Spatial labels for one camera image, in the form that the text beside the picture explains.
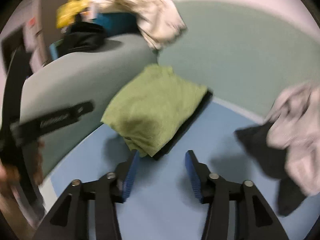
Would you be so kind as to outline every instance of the metal bolt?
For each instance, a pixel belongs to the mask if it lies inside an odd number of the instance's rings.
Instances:
[[[209,177],[210,177],[210,179],[218,179],[219,175],[217,173],[210,173]]]
[[[254,184],[251,180],[245,180],[244,181],[244,184],[247,186],[247,187],[252,187]]]
[[[74,180],[72,181],[72,185],[73,185],[73,186],[78,186],[80,183],[81,183],[81,180],[79,180],[79,179],[74,179]]]
[[[113,178],[115,178],[116,177],[116,174],[114,173],[114,172],[108,172],[107,173],[107,178],[108,179],[113,179]]]

